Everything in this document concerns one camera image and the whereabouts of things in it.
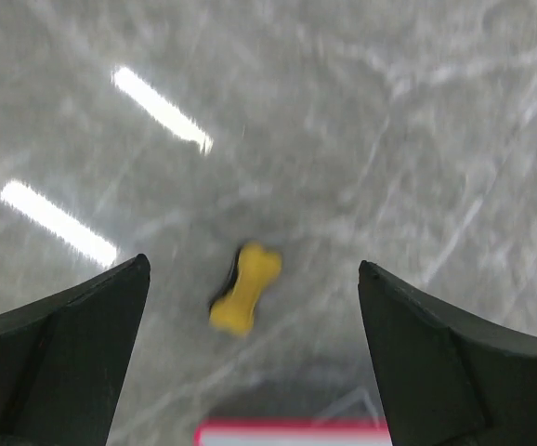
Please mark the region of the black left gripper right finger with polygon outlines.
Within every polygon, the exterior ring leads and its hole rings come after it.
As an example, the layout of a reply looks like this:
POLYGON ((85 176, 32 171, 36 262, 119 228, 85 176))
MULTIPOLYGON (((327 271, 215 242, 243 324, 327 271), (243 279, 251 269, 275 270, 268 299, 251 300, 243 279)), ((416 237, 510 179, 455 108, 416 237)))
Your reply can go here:
POLYGON ((537 337, 362 261, 359 301, 395 445, 537 445, 537 337))

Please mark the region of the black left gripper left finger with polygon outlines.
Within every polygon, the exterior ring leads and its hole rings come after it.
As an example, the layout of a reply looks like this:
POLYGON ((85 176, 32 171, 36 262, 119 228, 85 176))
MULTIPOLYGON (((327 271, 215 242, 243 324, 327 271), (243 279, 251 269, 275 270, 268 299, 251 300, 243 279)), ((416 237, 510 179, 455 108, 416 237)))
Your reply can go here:
POLYGON ((103 445, 151 280, 139 254, 0 314, 0 445, 103 445))

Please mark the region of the yellow bone-shaped eraser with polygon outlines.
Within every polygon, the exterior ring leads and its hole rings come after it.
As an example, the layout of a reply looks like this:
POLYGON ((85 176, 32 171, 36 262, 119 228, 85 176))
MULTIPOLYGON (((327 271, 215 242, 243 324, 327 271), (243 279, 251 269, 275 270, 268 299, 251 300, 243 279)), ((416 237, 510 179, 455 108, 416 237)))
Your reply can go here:
POLYGON ((255 307, 279 277, 282 256, 257 241, 242 244, 228 278, 209 302, 209 322, 218 330, 246 336, 254 327, 255 307))

